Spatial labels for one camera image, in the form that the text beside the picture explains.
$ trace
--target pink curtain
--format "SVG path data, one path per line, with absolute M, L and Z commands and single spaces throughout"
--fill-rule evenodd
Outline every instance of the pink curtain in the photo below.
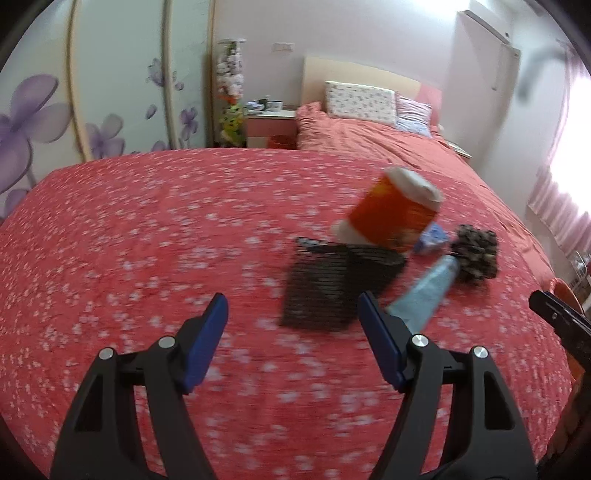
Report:
M 566 91 L 556 137 L 528 206 L 554 234 L 560 248 L 591 250 L 591 76 L 567 52 Z

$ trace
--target red bedspread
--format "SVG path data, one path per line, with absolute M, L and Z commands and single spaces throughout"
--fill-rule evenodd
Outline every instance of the red bedspread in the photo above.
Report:
M 447 146 L 435 129 L 430 139 L 374 122 L 329 118 L 320 110 L 320 102 L 300 107 L 297 122 L 299 150 L 349 155 L 360 161 L 382 161 L 434 171 L 466 182 L 511 237 L 538 284 L 545 288 L 554 277 L 537 239 L 476 172 Z
M 197 150 L 50 174 L 0 228 L 0 411 L 34 462 L 48 472 L 68 406 L 102 347 L 145 348 L 220 291 L 229 323 L 204 384 L 187 398 L 219 478 L 365 478 L 400 396 L 381 378 L 361 326 L 322 334 L 277 322 L 294 238 L 328 239 L 383 166 L 314 152 Z M 491 350 L 539 457 L 570 390 L 564 351 L 528 310 L 537 285 L 496 217 L 465 183 L 424 174 L 446 195 L 443 227 L 491 228 L 501 252 L 498 278 L 454 286 L 425 334 L 445 348 Z M 412 257 L 381 301 L 434 260 Z M 449 406 L 446 390 L 429 467 Z M 145 393 L 137 410 L 158 469 Z

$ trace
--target purple flower decal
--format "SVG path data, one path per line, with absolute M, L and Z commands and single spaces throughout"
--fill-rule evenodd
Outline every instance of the purple flower decal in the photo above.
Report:
M 6 202 L 4 202 L 4 218 L 7 218 L 14 211 L 27 193 L 29 193 L 27 189 L 14 189 L 8 192 Z
M 123 119 L 114 113 L 105 118 L 100 129 L 95 124 L 86 124 L 92 157 L 95 160 L 123 155 L 125 139 L 117 137 L 122 128 Z
M 152 147 L 153 152 L 162 152 L 164 150 L 168 150 L 168 147 L 162 140 L 158 140 Z
M 181 123 L 184 125 L 183 131 L 181 132 L 181 138 L 183 140 L 189 141 L 191 134 L 197 132 L 197 128 L 199 127 L 199 123 L 195 120 L 197 116 L 197 110 L 195 107 L 192 107 L 190 110 L 183 110 L 180 115 Z
M 152 65 L 148 67 L 148 80 L 152 80 L 159 87 L 164 86 L 164 73 L 159 59 L 154 59 Z
M 70 123 L 70 106 L 45 106 L 59 81 L 52 75 L 34 75 L 14 90 L 10 116 L 0 113 L 0 193 L 7 191 L 31 166 L 31 141 L 52 143 L 65 133 Z
M 150 105 L 148 107 L 148 111 L 146 112 L 146 120 L 150 120 L 158 111 L 158 107 L 156 107 L 154 104 Z

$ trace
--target orange can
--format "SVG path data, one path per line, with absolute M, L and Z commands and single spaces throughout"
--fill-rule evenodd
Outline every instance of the orange can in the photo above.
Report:
M 335 226 L 335 235 L 347 244 L 407 252 L 433 221 L 442 202 L 439 189 L 418 173 L 389 168 L 347 219 Z

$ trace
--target black mesh fabric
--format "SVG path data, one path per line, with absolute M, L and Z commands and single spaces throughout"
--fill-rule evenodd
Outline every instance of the black mesh fabric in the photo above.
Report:
M 298 238 L 284 294 L 281 325 L 339 331 L 357 318 L 357 299 L 378 296 L 402 271 L 399 253 L 367 245 Z

